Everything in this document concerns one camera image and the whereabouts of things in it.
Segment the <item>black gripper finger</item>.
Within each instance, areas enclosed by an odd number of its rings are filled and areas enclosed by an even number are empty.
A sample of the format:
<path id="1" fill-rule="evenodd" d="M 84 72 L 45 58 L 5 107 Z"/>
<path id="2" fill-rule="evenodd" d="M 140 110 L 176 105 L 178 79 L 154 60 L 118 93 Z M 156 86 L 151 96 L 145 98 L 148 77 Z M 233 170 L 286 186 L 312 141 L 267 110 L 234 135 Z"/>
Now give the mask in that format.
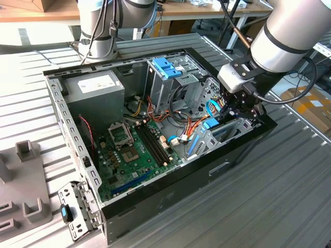
<path id="1" fill-rule="evenodd" d="M 236 93 L 229 93 L 226 89 L 223 90 L 222 96 L 224 106 L 219 112 L 219 121 L 228 122 L 234 118 L 241 118 L 238 107 L 242 104 L 243 91 L 240 90 Z"/>
<path id="2" fill-rule="evenodd" d="M 233 112 L 236 117 L 256 120 L 261 120 L 261 117 L 266 115 L 266 109 L 260 100 L 242 101 L 235 107 Z"/>

